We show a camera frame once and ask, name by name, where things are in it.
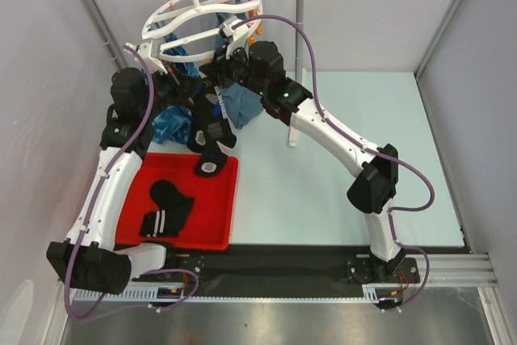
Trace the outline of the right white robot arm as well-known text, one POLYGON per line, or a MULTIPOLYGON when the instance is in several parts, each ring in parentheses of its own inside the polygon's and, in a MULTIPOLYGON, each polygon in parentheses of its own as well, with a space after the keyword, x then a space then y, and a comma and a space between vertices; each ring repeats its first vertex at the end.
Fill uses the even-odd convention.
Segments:
POLYGON ((347 198, 365 216, 373 273, 382 281, 398 276, 404 253, 393 239, 388 215, 398 181, 397 149, 365 141, 340 122, 332 124, 334 117, 317 105, 315 95, 287 76, 272 42, 255 42, 231 55, 219 48, 200 70, 216 86, 237 83, 259 95, 268 115, 311 137, 347 168, 354 178, 347 198))

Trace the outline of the black blue sunrise sock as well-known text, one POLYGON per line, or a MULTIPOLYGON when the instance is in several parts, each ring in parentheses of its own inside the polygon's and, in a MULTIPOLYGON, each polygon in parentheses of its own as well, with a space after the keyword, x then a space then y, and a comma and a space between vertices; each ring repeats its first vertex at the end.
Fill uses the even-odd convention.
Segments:
POLYGON ((193 97, 187 147, 208 159, 229 156, 237 144, 218 86, 201 82, 193 97))

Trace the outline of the white round clip hanger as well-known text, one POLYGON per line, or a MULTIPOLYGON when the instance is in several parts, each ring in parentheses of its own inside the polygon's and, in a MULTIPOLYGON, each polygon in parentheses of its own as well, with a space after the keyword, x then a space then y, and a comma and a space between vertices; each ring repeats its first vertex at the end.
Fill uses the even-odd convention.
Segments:
MULTIPOLYGON (((262 13, 262 0, 170 0, 147 19, 141 38, 142 42, 155 40, 158 43, 159 58, 162 61, 203 62, 212 59, 215 40, 221 38, 223 41, 219 26, 225 20, 236 16, 249 22, 248 18, 262 13), (164 38, 170 33, 174 33, 177 40, 167 43, 164 38), (187 50, 186 56, 165 54, 167 49, 180 45, 187 50)), ((258 22, 256 33, 260 29, 260 21, 251 22, 258 22)), ((248 38, 246 45, 253 43, 253 35, 248 38)))

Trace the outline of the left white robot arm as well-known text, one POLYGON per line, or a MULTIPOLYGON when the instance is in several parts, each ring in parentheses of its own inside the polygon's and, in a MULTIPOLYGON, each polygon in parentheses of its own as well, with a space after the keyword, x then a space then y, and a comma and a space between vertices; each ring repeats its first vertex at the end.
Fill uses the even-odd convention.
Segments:
POLYGON ((84 205, 63 242, 51 242, 46 257, 65 290, 119 294, 134 278, 152 272, 170 280, 178 261, 166 245, 146 238, 116 250, 116 229, 132 181, 153 140, 153 119, 168 106, 185 100, 185 79, 154 72, 151 79, 137 68, 111 77, 112 103, 100 141, 95 177, 84 205))

